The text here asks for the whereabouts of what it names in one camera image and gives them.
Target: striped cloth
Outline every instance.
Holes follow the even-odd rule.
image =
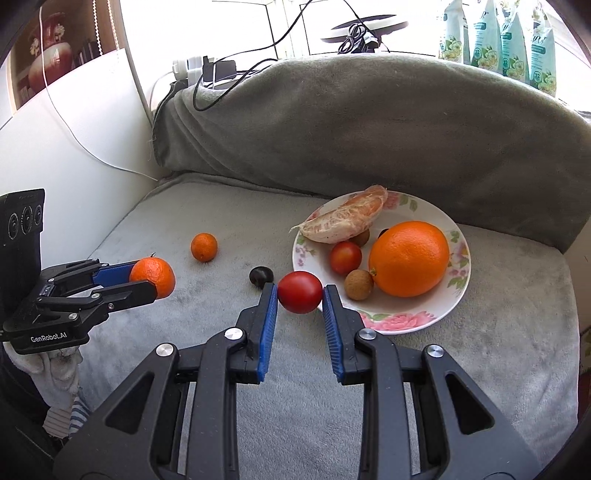
[[[91,413],[92,412],[86,403],[84,403],[84,401],[80,398],[80,396],[76,397],[74,404],[72,405],[72,413],[70,415],[70,437],[82,428],[82,426],[86,423],[86,420],[88,420],[88,417],[90,417]]]
[[[76,397],[69,411],[51,407],[47,411],[43,428],[49,435],[59,439],[71,437],[82,428],[90,414],[84,401]]]

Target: peeled pomelo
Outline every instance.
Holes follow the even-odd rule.
[[[343,205],[292,228],[314,242],[336,244],[365,232],[378,217],[388,198],[388,191],[373,185],[344,202]]]

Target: black cable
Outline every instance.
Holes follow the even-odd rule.
[[[357,14],[357,12],[355,10],[353,10],[353,7],[351,5],[349,5],[349,2],[347,0],[343,0],[343,2],[345,2],[347,4],[347,7],[349,7],[351,9],[351,11],[353,12],[353,15],[355,15],[355,18],[368,30],[368,32],[371,33],[375,38],[378,38],[378,36],[375,34],[375,32],[373,30],[370,30],[368,28],[368,26],[365,23],[363,23],[363,20],[361,20],[359,18],[359,15]],[[388,48],[388,46],[384,42],[382,42],[382,45],[384,45],[384,47],[386,47],[386,50],[388,50],[388,53],[391,53],[390,49]]]
[[[337,53],[366,53],[378,48],[378,39],[362,24],[354,23],[349,27],[349,34],[339,46]]]
[[[243,81],[250,72],[252,72],[254,69],[256,69],[261,63],[265,63],[266,61],[277,61],[277,59],[265,59],[265,60],[261,60],[257,63],[255,63],[252,67],[250,67],[250,69],[248,69],[246,71],[246,73],[244,73],[239,79],[238,81],[232,85],[228,90],[226,90],[225,92],[223,92],[219,97],[217,97],[213,102],[211,102],[209,105],[207,105],[204,108],[199,108],[197,106],[197,103],[195,102],[195,100],[197,99],[197,88],[199,87],[199,83],[201,82],[201,80],[203,80],[203,74],[201,74],[201,76],[199,77],[199,80],[197,81],[197,84],[195,85],[195,90],[193,91],[193,108],[198,111],[198,112],[204,112],[205,110],[209,110],[211,107],[213,107],[216,103],[218,103],[222,98],[224,98],[228,93],[230,93],[232,90],[234,90],[234,88],[240,84],[241,81]]]
[[[267,68],[269,68],[270,66],[271,66],[271,65],[268,65],[268,66],[266,66],[266,67],[263,67],[263,68],[261,68],[260,70],[257,70],[257,71],[255,71],[255,72],[250,72],[250,74],[251,74],[251,76],[252,76],[252,75],[256,75],[256,74],[258,74],[258,73],[261,73],[261,72],[263,72],[264,70],[266,70],[266,69],[267,69]],[[227,77],[224,77],[224,78],[221,78],[221,79],[216,79],[216,82],[223,82],[224,80],[233,80],[233,79],[235,79],[235,78],[238,76],[238,75],[237,75],[238,73],[249,73],[249,72],[248,72],[248,70],[237,70],[237,71],[236,71],[236,75],[228,75]],[[207,85],[203,84],[203,86],[204,86],[205,88],[210,88],[210,87],[211,87],[212,85],[214,85],[214,84],[215,84],[215,82],[210,82],[210,83],[208,83]]]
[[[231,55],[227,55],[225,57],[222,57],[219,60],[216,60],[215,62],[213,62],[213,64],[215,65],[217,62],[225,60],[228,57],[233,57],[234,55],[241,55],[243,53],[251,53],[253,51],[261,51],[261,50],[266,50],[268,48],[271,47],[275,47],[277,44],[279,44],[280,42],[282,42],[283,40],[285,40],[285,38],[290,34],[291,30],[293,30],[293,28],[296,26],[296,23],[298,22],[298,20],[301,18],[301,16],[304,14],[304,10],[306,9],[306,7],[308,5],[310,5],[313,2],[313,0],[308,0],[307,3],[304,5],[304,8],[301,9],[300,13],[298,14],[298,16],[295,18],[295,20],[293,21],[293,23],[290,25],[290,27],[287,29],[287,31],[281,36],[281,38],[275,42],[273,42],[271,45],[269,45],[268,47],[261,47],[261,48],[253,48],[252,50],[244,50],[238,53],[233,53]],[[203,74],[199,77],[199,80],[197,81],[197,84],[195,85],[195,89],[193,90],[193,108],[198,111],[198,112],[204,112],[205,110],[209,110],[211,107],[213,107],[216,103],[218,103],[222,98],[224,98],[228,93],[230,93],[232,90],[234,90],[235,87],[237,87],[238,85],[240,85],[242,83],[242,81],[246,78],[246,76],[253,71],[254,68],[258,67],[261,63],[264,63],[266,61],[277,61],[277,59],[265,59],[265,60],[261,60],[260,62],[258,62],[256,65],[252,66],[250,69],[248,69],[248,71],[242,75],[238,81],[232,85],[228,90],[226,90],[223,94],[221,94],[218,98],[216,98],[212,103],[210,103],[209,105],[207,105],[204,108],[199,108],[197,106],[196,103],[196,99],[197,99],[197,91],[199,89],[199,83],[203,80]]]
[[[306,10],[306,8],[308,7],[308,5],[310,5],[314,0],[308,0],[306,2],[306,4],[304,5],[304,8],[302,8],[300,10],[300,13],[297,15],[297,17],[295,18],[295,20],[292,22],[292,24],[290,25],[290,27],[287,29],[287,31],[281,36],[281,38],[277,41],[274,41],[271,45],[269,45],[268,47],[261,47],[261,48],[253,48],[252,50],[244,50],[244,51],[240,51],[238,53],[232,53],[231,55],[227,55],[225,57],[222,57],[219,60],[216,60],[215,62],[213,62],[213,65],[215,66],[215,64],[219,61],[222,60],[226,60],[229,57],[233,57],[234,55],[241,55],[243,53],[252,53],[254,51],[261,51],[261,50],[266,50],[268,48],[273,48],[276,45],[278,45],[279,43],[281,43],[283,40],[285,40],[285,38],[290,34],[290,32],[293,30],[293,28],[296,26],[296,23],[298,23],[298,20],[304,15],[304,11]],[[355,10],[353,10],[353,7],[351,5],[349,5],[347,0],[343,0],[343,2],[345,2],[347,4],[347,6],[351,9],[351,11],[353,12],[353,14],[355,15],[355,18],[357,18],[357,20],[374,36],[377,38],[377,35],[370,30],[367,25],[365,25],[365,23],[363,23],[363,21],[359,18],[359,15],[357,14],[357,12]],[[388,50],[388,52],[390,52],[388,46],[382,42],[382,44],[384,44],[384,47],[386,47],[386,49]],[[198,111],[198,112],[204,112],[205,110],[209,110],[211,107],[213,107],[216,103],[218,103],[222,98],[224,98],[228,93],[230,93],[232,90],[234,90],[234,88],[236,88],[238,85],[240,85],[242,83],[242,81],[248,76],[248,74],[250,72],[252,72],[256,67],[258,67],[261,63],[265,63],[266,61],[278,61],[278,59],[265,59],[265,60],[261,60],[259,62],[257,62],[255,65],[253,65],[250,69],[248,69],[246,71],[246,73],[244,73],[239,79],[238,81],[232,85],[228,90],[226,90],[225,92],[223,92],[218,98],[216,98],[212,103],[210,103],[209,105],[207,105],[204,108],[199,108],[197,106],[196,100],[197,100],[197,91],[199,89],[199,84],[201,83],[201,81],[203,80],[203,74],[199,77],[199,80],[197,81],[195,88],[193,90],[193,108]]]

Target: floral plate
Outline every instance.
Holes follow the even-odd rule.
[[[308,220],[337,208],[357,193],[349,193],[325,203]],[[357,310],[366,327],[386,335],[400,335],[424,329],[444,318],[461,300],[470,280],[472,262],[466,239],[451,218],[425,200],[405,193],[388,192],[384,209],[370,229],[369,242],[362,248],[363,260],[360,268],[367,269],[369,251],[379,233],[408,220],[421,220],[435,225],[445,234],[449,243],[450,258],[446,274],[441,283],[423,295],[403,299],[387,295],[375,287],[367,300],[350,300],[345,296],[345,279],[330,269],[329,253],[332,245],[313,242],[299,232],[292,253],[294,270],[313,273],[323,286],[335,284],[343,306]]]

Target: gray blanket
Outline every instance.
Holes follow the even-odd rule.
[[[157,189],[115,228],[93,257],[109,263],[153,252],[172,265],[174,293],[113,314],[81,348],[83,396],[96,407],[159,343],[203,343],[255,305],[252,267],[277,279],[292,270],[292,225],[324,200],[244,182],[186,174]],[[443,345],[523,435],[542,463],[577,418],[578,325],[563,256],[538,242],[461,226],[473,260],[466,295],[445,319],[396,338]],[[189,244],[211,232],[218,256],[196,262]],[[280,307],[265,382],[238,388],[241,478],[355,478],[361,443],[361,387],[332,374],[319,312]]]
[[[379,183],[561,252],[589,218],[590,126],[482,69],[340,55],[281,61],[202,113],[193,91],[155,120],[157,160],[171,170],[330,198]],[[201,88],[197,104],[219,95]]]

